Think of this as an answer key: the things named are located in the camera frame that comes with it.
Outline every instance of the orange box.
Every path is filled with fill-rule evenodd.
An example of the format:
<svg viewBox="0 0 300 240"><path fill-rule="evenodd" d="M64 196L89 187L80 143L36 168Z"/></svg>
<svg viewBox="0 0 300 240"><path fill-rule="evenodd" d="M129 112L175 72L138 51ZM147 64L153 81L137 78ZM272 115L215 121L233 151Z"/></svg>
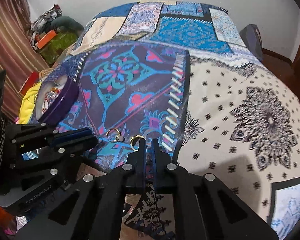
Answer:
<svg viewBox="0 0 300 240"><path fill-rule="evenodd" d="M54 30L49 31L41 40L38 41L38 49L42 49L56 35L57 34Z"/></svg>

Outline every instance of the white patterned fabric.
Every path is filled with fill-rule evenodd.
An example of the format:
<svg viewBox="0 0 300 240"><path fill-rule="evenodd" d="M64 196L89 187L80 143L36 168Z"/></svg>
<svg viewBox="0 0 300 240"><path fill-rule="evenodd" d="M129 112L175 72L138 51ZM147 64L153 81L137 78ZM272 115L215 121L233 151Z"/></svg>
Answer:
<svg viewBox="0 0 300 240"><path fill-rule="evenodd" d="M71 52L77 55L93 46L102 44L113 38L122 26L125 17L100 17L91 22L90 29L83 33L80 47Z"/></svg>
<svg viewBox="0 0 300 240"><path fill-rule="evenodd" d="M276 190L274 215L271 227L279 239L284 239L300 218L300 184Z"/></svg>
<svg viewBox="0 0 300 240"><path fill-rule="evenodd" d="M212 8L210 8L210 13L213 26L219 41L226 41L244 47L246 46L228 14Z"/></svg>
<svg viewBox="0 0 300 240"><path fill-rule="evenodd" d="M222 61L191 57L178 163L215 174L266 221L271 183L300 177L300 104L264 67Z"/></svg>

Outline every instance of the bed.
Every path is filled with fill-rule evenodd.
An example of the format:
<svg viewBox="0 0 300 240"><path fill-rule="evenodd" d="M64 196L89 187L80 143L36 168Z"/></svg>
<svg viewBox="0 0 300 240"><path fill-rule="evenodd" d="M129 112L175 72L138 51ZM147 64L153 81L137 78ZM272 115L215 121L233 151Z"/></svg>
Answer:
<svg viewBox="0 0 300 240"><path fill-rule="evenodd" d="M297 223L300 104L247 49L226 9L140 1L101 12L42 86L62 75L79 85L79 96L57 129L93 130L100 143L84 154L93 168L109 173L125 163L134 135L148 144L158 138L176 164L215 174L279 239ZM125 141L111 143L111 127ZM127 239L147 239L148 225L163 228L154 239L171 232L173 239L171 196L151 184L147 191L127 196L134 203L122 222ZM143 223L135 206L151 207Z"/></svg>

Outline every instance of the gold ring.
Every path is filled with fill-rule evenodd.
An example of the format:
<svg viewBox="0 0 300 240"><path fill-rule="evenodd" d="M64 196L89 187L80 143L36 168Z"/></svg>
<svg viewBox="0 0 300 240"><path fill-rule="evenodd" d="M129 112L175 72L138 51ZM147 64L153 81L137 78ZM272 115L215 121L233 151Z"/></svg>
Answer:
<svg viewBox="0 0 300 240"><path fill-rule="evenodd" d="M111 142L111 143L116 143L116 142L118 141L117 139L114 140L114 141L110 141L110 140L109 140L109 133L110 133L110 131L112 131L112 130L116 130L117 133L118 133L118 135L121 135L120 131L119 131L117 128L112 127L112 128L110 128L110 129L107 131L106 137L107 137L107 140L108 140L109 142Z"/></svg>
<svg viewBox="0 0 300 240"><path fill-rule="evenodd" d="M134 141L136 138L139 138L139 139L146 139L146 138L144 138L142 135L135 135L135 136L131 137L131 139L130 139L130 146L131 146L132 150L134 150L135 152L137 152L138 150L136 150L136 149L133 147L132 143L133 143L133 141Z"/></svg>

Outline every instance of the silver bolt head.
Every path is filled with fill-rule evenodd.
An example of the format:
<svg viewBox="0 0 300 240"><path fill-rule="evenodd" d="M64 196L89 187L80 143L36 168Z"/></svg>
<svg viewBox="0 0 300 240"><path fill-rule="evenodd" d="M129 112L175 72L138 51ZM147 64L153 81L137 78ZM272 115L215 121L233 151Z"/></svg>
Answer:
<svg viewBox="0 0 300 240"><path fill-rule="evenodd" d="M129 164L129 163L126 163L122 166L122 168L125 170L125 171L129 171L132 169L132 165Z"/></svg>
<svg viewBox="0 0 300 240"><path fill-rule="evenodd" d="M124 141L124 137L122 135L117 134L115 136L115 139L118 140L119 142L123 142Z"/></svg>
<svg viewBox="0 0 300 240"><path fill-rule="evenodd" d="M213 174L211 173L208 173L204 176L206 178L206 180L208 181L214 181L214 179L216 178L216 176L214 176Z"/></svg>
<svg viewBox="0 0 300 240"><path fill-rule="evenodd" d="M175 170L176 168L177 168L177 165L175 165L174 163L169 163L169 164L167 164L167 169L168 169L168 170L173 171L173 170Z"/></svg>
<svg viewBox="0 0 300 240"><path fill-rule="evenodd" d="M58 173L58 170L57 170L57 169L54 169L54 168L53 168L53 169L50 170L50 174L51 174L51 175L56 175L57 173Z"/></svg>
<svg viewBox="0 0 300 240"><path fill-rule="evenodd" d="M85 182L90 182L90 181L93 180L93 175L87 174L87 175L85 175L85 176L83 177L83 180L84 180Z"/></svg>

